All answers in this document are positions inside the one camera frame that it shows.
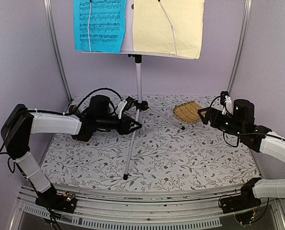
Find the dark red wooden metronome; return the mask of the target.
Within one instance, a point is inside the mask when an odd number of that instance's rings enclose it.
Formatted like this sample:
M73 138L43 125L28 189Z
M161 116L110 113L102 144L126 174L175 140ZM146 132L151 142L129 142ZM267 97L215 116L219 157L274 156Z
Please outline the dark red wooden metronome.
M68 111L70 114L76 115L82 122L79 133L71 135L71 137L77 141L88 142L94 133L94 128L91 121L86 117L85 111L81 112L76 105L71 105Z

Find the yellow paper sheet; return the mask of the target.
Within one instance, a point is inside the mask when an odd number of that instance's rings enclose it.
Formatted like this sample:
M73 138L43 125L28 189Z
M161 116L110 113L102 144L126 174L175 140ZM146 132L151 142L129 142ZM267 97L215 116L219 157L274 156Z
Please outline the yellow paper sheet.
M134 51L199 59L204 3L203 0L134 1Z

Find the blue sheet music page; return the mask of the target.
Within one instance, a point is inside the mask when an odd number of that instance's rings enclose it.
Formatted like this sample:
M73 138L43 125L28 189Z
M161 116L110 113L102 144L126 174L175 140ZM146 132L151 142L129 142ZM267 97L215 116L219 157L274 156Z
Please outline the blue sheet music page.
M117 54L125 36L125 0L73 1L75 49Z

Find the white tripod music stand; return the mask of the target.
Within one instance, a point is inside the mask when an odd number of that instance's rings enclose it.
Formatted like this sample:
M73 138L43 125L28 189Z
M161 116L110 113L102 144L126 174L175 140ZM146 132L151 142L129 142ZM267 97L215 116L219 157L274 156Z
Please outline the white tripod music stand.
M173 37L173 44L174 44L174 49L175 49L175 55L176 57L178 57L178 51L176 48L176 38L175 38L175 31L174 31L174 27L173 24L166 12L166 10L164 9L164 6L162 5L161 1L159 0L159 5L166 17L166 19L169 22L169 25L171 27L171 32L172 32L172 37ZM146 101L142 100L142 73L141 73L141 65L142 65L142 55L130 55L128 54L129 57L133 57L135 59L135 65L136 65L136 82L137 82L137 100L133 101L132 105L136 106L136 119L135 121L142 124L143 123L143 119L142 119L142 111L146 111L148 109L150 109L151 111L153 111L154 113L156 113L157 115L159 115L160 117L164 118L165 120L167 120L168 122L172 123L174 126L176 126L177 128L179 128L180 130L185 130L185 127L182 126L181 124L178 124L177 122L170 120L167 116L165 116L164 114L150 108L148 106L148 103ZM124 171L124 176L123 179L127 180L128 179L128 170L129 170L129 166L130 166L130 160L132 157L132 151L133 151L133 144L134 144L134 140L136 137L136 130L132 133L132 137L131 137L131 141L130 141L130 146L129 146L129 150L128 150L128 155L127 155L127 162L126 162L126 167L125 167L125 171Z

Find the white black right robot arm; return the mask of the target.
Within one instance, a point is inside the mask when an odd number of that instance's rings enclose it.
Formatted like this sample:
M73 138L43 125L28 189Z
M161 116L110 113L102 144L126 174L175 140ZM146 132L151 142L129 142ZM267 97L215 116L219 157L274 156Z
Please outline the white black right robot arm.
M222 111L213 107L198 110L202 122L234 135L237 142L249 149L272 156L285 163L285 138L265 126L254 123L254 104L245 99L231 101L230 97L221 100ZM241 188L237 205L247 209L256 198L285 198L285 179L253 178Z

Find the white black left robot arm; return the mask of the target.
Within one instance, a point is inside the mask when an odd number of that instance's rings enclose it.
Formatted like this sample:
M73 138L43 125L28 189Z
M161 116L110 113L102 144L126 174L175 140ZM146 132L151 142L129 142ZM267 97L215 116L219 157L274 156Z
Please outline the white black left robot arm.
M97 131L115 130L120 135L127 135L142 127L139 118L125 113L135 103L131 97L120 97L119 104L114 105L108 96L98 95L99 91L101 89L91 91L71 112L30 109L19 103L0 130L0 155L13 160L50 208L60 204L60 197L54 193L54 186L32 154L31 140L66 134L83 141L89 140Z

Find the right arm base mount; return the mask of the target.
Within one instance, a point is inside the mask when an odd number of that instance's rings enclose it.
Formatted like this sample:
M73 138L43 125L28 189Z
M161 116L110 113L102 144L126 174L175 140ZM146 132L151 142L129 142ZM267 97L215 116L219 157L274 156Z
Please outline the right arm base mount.
M267 198L264 211L260 213L262 202L253 194L253 187L259 180L261 177L252 178L241 187L239 195L222 195L218 200L218 206L224 214L252 209L250 212L238 213L234 216L240 225L250 225L259 221L268 209L270 199Z

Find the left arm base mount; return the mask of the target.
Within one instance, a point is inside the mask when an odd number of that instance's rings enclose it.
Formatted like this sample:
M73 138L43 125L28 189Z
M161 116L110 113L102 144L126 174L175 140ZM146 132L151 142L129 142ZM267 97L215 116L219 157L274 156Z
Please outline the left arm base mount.
M50 187L47 191L40 193L36 191L37 199L35 203L50 210L57 210L73 214L76 208L77 199L73 192L58 194L55 187Z

